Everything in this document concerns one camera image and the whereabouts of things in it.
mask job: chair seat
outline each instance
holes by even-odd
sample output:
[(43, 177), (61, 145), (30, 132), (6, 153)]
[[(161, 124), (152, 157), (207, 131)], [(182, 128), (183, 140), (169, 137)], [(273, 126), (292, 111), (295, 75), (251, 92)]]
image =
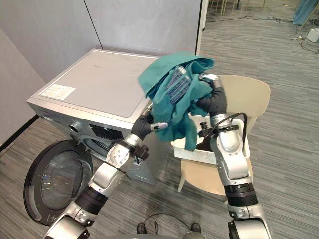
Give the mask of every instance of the chair seat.
[[(253, 175), (250, 159), (247, 162), (249, 172)], [(216, 165), (182, 159), (180, 168), (185, 180), (193, 186), (209, 193), (225, 195)]]

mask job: power cord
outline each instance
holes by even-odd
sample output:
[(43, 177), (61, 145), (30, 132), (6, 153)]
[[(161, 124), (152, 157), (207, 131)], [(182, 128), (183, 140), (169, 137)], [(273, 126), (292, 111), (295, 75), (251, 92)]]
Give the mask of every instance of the power cord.
[[(296, 31), (295, 31), (295, 34), (291, 34), (291, 35), (288, 35), (287, 38), (291, 41), (291, 40), (295, 40), (301, 47), (302, 50), (305, 50), (305, 51), (309, 51), (313, 54), (316, 54), (316, 55), (319, 55), (319, 44), (316, 44), (315, 45), (310, 45), (309, 44), (309, 40), (307, 39), (307, 37), (303, 36), (302, 34), (298, 33), (298, 29), (296, 28)], [(317, 50), (313, 50), (313, 49), (309, 49), (308, 47), (305, 47), (303, 46), (303, 43), (306, 42), (308, 46), (311, 46), (311, 47), (316, 47)]]
[[(149, 218), (154, 217), (154, 216), (158, 216), (158, 215), (169, 215), (171, 217), (174, 217), (177, 220), (179, 220), (181, 223), (183, 223), (190, 230), (190, 226), (186, 222), (184, 222), (182, 219), (179, 219), (178, 217), (176, 217), (176, 216), (174, 216), (172, 214), (169, 214), (169, 213), (155, 213), (155, 214), (152, 214), (152, 215), (148, 216), (147, 218), (145, 218), (143, 223), (145, 224), (145, 222)], [(156, 221), (154, 221), (154, 229), (155, 229), (155, 234), (158, 234), (159, 233), (159, 225), (158, 225), (158, 223)]]
[(224, 19), (224, 20), (216, 20), (216, 21), (207, 21), (207, 22), (218, 22), (218, 21), (232, 21), (232, 20), (240, 20), (240, 19), (248, 19), (248, 20), (271, 20), (276, 21), (277, 23), (290, 23), (293, 22), (291, 20), (283, 20), (276, 18), (274, 16), (269, 16), (268, 18), (252, 18), (255, 15), (253, 13), (247, 14), (246, 16), (239, 17), (239, 18), (231, 18), (231, 19)]

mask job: chair backrest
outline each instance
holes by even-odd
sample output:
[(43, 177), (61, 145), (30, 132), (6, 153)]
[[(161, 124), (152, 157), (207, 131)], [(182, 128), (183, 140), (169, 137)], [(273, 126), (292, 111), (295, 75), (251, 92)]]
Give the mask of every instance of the chair backrest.
[(260, 80), (245, 76), (219, 75), (227, 97), (227, 112), (245, 112), (248, 116), (247, 134), (258, 116), (262, 115), (270, 98), (270, 87)]

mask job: gray wall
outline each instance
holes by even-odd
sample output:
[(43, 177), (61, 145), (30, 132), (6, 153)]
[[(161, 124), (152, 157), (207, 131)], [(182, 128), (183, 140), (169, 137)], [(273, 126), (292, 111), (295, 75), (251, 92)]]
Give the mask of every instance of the gray wall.
[(35, 115), (25, 102), (101, 48), (83, 1), (1, 0), (0, 145)]
[(43, 79), (0, 29), (0, 145), (35, 115), (25, 101), (43, 85)]
[(1, 27), (45, 82), (101, 49), (82, 0), (1, 0)]
[(104, 49), (196, 51), (201, 0), (85, 0)]

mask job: gray carpet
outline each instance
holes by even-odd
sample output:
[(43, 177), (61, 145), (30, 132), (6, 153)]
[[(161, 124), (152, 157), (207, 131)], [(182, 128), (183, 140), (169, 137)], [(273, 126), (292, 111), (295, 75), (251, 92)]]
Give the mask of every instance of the gray carpet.
[[(247, 11), (231, 13), (232, 1), (222, 19), (250, 12), (256, 18), (291, 19), (298, 0), (250, 1)], [(218, 20), (209, 13), (208, 21)], [(306, 26), (301, 33), (311, 27)], [(208, 22), (203, 33), (203, 54), (217, 60), (215, 74), (254, 77), (271, 87), (266, 112), (249, 135), (254, 186), (264, 204), (275, 239), (317, 239), (319, 234), (319, 56), (304, 51), (287, 35), (291, 23), (268, 20)], [(41, 238), (46, 226), (32, 221), (23, 205), (23, 184), (35, 157), (48, 145), (64, 139), (44, 120), (37, 120), (0, 159), (0, 238)], [(200, 222), (208, 239), (228, 238), (224, 197), (211, 195), (186, 183), (177, 192), (179, 160), (165, 161), (158, 183), (132, 182), (128, 191), (117, 190), (89, 228), (91, 238), (131, 234), (150, 214), (174, 214), (188, 224)], [(159, 233), (181, 237), (187, 229), (168, 216), (156, 218)], [(154, 232), (153, 220), (147, 223)]]

